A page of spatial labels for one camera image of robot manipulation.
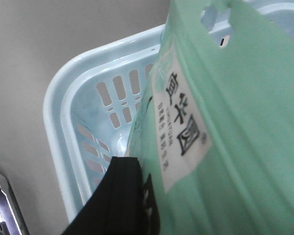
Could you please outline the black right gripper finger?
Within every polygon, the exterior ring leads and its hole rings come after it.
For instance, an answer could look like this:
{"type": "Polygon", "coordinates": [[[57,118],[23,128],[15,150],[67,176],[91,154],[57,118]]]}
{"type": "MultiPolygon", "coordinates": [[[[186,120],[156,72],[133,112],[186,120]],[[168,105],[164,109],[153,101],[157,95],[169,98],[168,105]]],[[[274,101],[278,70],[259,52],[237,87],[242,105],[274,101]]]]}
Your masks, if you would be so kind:
{"type": "Polygon", "coordinates": [[[158,235],[160,216],[152,177],[139,160],[113,157],[99,186],[65,235],[158,235]]]}

